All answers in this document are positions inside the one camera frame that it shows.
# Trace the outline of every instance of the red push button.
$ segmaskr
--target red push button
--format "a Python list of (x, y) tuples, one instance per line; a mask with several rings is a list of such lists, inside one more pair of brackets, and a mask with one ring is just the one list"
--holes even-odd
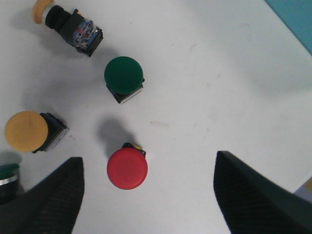
[(134, 148), (122, 148), (109, 159), (107, 175), (116, 187), (126, 190), (134, 189), (146, 178), (145, 156)]

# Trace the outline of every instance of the silver ring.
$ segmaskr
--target silver ring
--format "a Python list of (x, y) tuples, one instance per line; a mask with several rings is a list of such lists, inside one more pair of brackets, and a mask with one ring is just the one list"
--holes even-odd
[(49, 11), (56, 6), (55, 3), (52, 3), (50, 5), (47, 6), (47, 8), (44, 10), (43, 14), (42, 14), (42, 22), (45, 23), (45, 18), (47, 18), (47, 15), (49, 13)]
[(8, 184), (8, 183), (11, 183), (11, 182), (13, 182), (13, 181), (15, 181), (17, 179), (18, 179), (17, 175), (14, 175), (14, 176), (9, 177), (7, 179), (2, 179), (2, 180), (0, 180), (0, 186)]

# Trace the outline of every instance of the green push button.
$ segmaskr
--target green push button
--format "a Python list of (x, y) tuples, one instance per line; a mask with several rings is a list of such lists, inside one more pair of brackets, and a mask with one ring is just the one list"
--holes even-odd
[(107, 87), (118, 94), (130, 94), (144, 81), (140, 64), (130, 57), (117, 57), (110, 61), (104, 72)]
[(0, 166), (0, 180), (14, 176), (13, 171), (20, 168), (18, 164), (7, 164)]

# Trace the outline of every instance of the black plastic base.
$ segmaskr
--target black plastic base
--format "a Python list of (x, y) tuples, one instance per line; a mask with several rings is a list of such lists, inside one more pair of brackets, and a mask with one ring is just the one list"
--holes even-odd
[(0, 186), (0, 204), (8, 203), (16, 197), (18, 180)]
[(51, 113), (40, 113), (40, 115), (45, 119), (48, 124), (48, 137), (44, 144), (33, 151), (35, 154), (38, 151), (47, 151), (47, 149), (51, 146), (51, 144), (57, 140), (59, 135), (67, 128), (58, 118), (54, 117)]
[(73, 42), (73, 34), (79, 25), (85, 21), (85, 18), (76, 9), (73, 14), (68, 13), (62, 7), (56, 5), (51, 8), (45, 19), (45, 24), (58, 32), (64, 40), (71, 46), (75, 47), (80, 53), (91, 56), (98, 45), (103, 40), (103, 31), (97, 28), (97, 34), (93, 41), (90, 40), (87, 48), (81, 48)]
[(111, 92), (111, 94), (114, 96), (114, 98), (116, 99), (116, 101), (119, 104), (124, 104), (126, 101), (130, 100), (131, 98), (133, 98), (135, 95), (137, 95), (138, 93), (140, 93), (143, 89), (143, 85), (141, 85), (137, 90), (135, 90), (133, 93), (130, 94), (118, 94), (115, 93), (113, 90), (111, 90), (108, 86), (106, 86), (109, 90), (109, 92)]

